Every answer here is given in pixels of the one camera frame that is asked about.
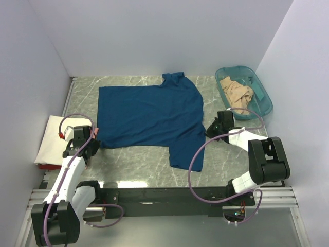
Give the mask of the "blue t-shirt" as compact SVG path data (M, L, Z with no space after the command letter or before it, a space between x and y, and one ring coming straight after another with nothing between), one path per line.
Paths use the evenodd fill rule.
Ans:
M167 147L173 168L203 168L203 98L183 72L163 74L161 85L99 88L97 127L101 148Z

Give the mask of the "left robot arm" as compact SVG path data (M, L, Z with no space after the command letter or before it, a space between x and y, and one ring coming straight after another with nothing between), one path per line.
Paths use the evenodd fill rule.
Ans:
M91 137L90 126L78 126L72 132L73 138L63 152L62 167L52 190L31 210L37 246L76 243L84 212L89 205L96 207L103 200L98 181L79 181L100 143Z

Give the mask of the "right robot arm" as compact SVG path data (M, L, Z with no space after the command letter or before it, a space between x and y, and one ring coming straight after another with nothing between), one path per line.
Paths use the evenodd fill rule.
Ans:
M282 141L278 137L260 136L237 127L231 110L218 111L214 122L206 130L206 136L237 146L248 152L248 171L228 182L226 201L238 205L243 192L259 185L282 181L290 177L290 167Z

